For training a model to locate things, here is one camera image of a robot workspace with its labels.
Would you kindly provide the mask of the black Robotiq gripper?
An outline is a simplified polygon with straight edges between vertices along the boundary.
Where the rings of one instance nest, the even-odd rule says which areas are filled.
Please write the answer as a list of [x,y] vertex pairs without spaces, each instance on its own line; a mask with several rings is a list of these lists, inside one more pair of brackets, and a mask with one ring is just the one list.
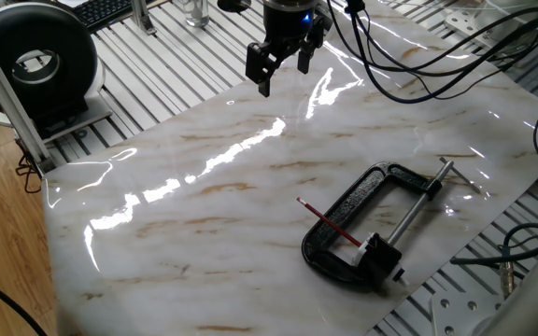
[[271,77],[279,67],[278,58],[272,59],[272,51],[298,48],[303,40],[297,69],[307,74],[310,60],[322,46],[333,19],[319,0],[263,0],[262,4],[266,37],[263,43],[248,45],[246,76],[263,97],[269,97]]

